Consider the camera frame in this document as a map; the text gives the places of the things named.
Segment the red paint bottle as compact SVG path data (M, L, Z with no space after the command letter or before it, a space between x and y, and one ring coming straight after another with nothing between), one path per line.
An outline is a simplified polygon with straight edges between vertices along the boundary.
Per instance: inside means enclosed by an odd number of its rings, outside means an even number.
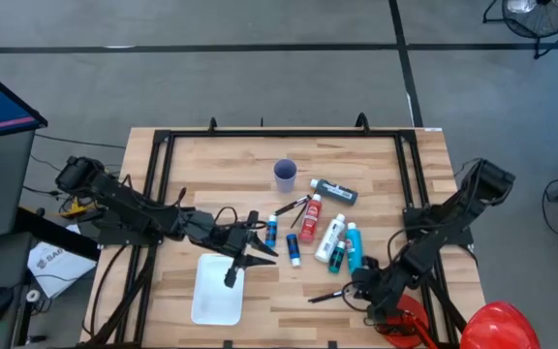
M298 234L298 239L300 241L309 243L315 239L321 210L322 197L319 194L314 194L305 209L301 230Z

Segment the large dark teal paint bottle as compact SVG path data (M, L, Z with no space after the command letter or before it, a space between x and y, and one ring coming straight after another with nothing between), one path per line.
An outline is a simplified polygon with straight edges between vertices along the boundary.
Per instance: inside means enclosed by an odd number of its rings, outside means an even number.
M321 197L331 198L348 206L353 206L358 198L358 192L325 179L313 178L310 186Z

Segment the white paper sheet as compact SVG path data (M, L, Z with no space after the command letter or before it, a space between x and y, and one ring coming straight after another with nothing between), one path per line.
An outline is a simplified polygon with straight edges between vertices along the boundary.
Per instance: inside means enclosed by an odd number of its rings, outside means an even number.
M28 269L48 299L57 298L96 266L93 260L36 238L27 260Z

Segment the lavender plastic cup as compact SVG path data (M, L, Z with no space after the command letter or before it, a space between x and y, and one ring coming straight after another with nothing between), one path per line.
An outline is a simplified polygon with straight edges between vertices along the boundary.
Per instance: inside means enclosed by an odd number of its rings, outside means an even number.
M290 159L277 161L273 168L277 190L280 193L291 193L295 187L297 165Z

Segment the black floor fan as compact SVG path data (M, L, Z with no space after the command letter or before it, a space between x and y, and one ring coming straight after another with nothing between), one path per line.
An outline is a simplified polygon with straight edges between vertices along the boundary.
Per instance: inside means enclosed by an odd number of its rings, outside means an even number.
M504 23L515 35L533 40L533 57L539 59L552 51L541 48L542 39L558 36L558 0L492 0L481 21Z

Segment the black brush white-tipped bristles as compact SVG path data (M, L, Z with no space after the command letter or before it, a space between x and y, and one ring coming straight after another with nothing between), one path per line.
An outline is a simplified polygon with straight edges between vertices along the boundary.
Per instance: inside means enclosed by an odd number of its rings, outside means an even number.
M317 296L315 298L309 299L307 300L310 303L318 303L318 302L322 302L322 301L328 301L328 300L332 300L332 299L336 299L336 298L342 298L343 297L343 291L339 290L336 292L332 292L332 293L328 293L325 295L321 295L321 296Z

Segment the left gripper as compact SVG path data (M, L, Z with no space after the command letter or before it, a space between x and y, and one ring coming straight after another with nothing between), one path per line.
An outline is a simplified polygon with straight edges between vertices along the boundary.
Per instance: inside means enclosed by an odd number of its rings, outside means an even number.
M219 252L232 257L232 265L229 267L224 279L224 284L229 288L234 286L237 273L240 270L257 266L275 265L274 261L246 253L246 248L252 247L264 254L273 257L278 256L273 248L266 245L256 233L258 219L259 213L256 210L251 210L245 221L236 220L232 224L218 227L220 238Z

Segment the white paint bottle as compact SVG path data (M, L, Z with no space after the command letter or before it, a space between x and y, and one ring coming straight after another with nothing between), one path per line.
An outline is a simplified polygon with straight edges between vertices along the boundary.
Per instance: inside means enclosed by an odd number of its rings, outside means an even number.
M340 236L342 232L345 230L346 217L338 213L335 218L333 218L326 231L325 234L315 252L315 259L322 262L328 263L330 260L330 256L335 249L337 243L339 242Z

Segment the small light blue paint bottle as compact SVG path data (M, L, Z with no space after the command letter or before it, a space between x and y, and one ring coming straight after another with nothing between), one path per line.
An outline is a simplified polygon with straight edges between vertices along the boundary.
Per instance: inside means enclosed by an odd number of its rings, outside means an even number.
M276 238L277 238L277 216L275 214L271 214L268 218L266 223L266 233L264 243L274 248L276 246Z

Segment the large turquoise paint bottle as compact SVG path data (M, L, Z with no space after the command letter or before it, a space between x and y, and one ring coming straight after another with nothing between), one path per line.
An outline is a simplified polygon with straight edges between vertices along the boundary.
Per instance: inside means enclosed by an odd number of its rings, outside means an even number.
M363 256L361 231L355 222L348 224L345 242L347 245L348 270L350 274L353 274L356 269L362 267Z

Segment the black metal table frame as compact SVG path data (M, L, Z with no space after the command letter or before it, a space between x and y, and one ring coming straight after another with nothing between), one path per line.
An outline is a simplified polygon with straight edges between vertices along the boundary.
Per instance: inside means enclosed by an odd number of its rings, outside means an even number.
M277 190L274 165L297 165L294 190ZM208 211L223 222L256 210L266 219L277 208L310 192L323 178L358 192L353 206L324 200L321 222L338 213L361 229L366 252L384 261L405 241L407 206L439 204L457 188L442 132L423 128L219 127L135 128L120 170L134 187L166 203ZM154 251L150 288L134 299L110 344L141 349L298 348L391 349L362 317L339 299L307 300L340 288L347 273L330 274L302 244L302 264L293 268L286 243L277 242L275 265L244 275L240 321L234 326L197 325L191 320L195 275L202 249L165 240Z

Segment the blue glue stick near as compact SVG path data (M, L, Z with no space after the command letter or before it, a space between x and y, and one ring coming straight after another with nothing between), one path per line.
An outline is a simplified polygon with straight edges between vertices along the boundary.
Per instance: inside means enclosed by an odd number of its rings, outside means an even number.
M300 252L298 247L297 235L289 234L287 235L286 240L287 240L288 253L289 253L289 258L292 267L298 268L301 266L301 261L300 261Z

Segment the small teal paint bottle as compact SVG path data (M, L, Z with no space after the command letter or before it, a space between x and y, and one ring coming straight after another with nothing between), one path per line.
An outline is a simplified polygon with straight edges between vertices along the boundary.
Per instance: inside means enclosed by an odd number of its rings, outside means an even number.
M343 259L346 251L346 243L343 240L339 240L335 245L329 261L328 261L328 271L337 274L342 266Z

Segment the white plastic tray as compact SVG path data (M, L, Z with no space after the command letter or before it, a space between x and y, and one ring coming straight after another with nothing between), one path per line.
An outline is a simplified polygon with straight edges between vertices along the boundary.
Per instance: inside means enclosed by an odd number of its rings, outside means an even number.
M198 259L191 320L197 325L234 326L242 314L243 270L236 274L232 288L224 284L233 259L223 255L202 254Z

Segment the black paintbrush silver ferrule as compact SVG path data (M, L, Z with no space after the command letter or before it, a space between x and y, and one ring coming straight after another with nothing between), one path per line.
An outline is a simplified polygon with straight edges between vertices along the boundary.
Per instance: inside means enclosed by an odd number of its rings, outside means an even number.
M288 211L294 209L294 208L297 207L297 206L301 206L301 205L303 205L303 204L306 204L307 201L308 201L307 198L308 198L308 197L300 198L300 199L298 199L298 200L296 200L296 201L294 201L294 202L292 202L292 203L287 204L286 206L283 206L283 207L279 208L278 210L276 210L276 211L274 212L274 215L279 216L279 215L281 215L281 214L283 214L283 213L286 213L286 212L288 212Z

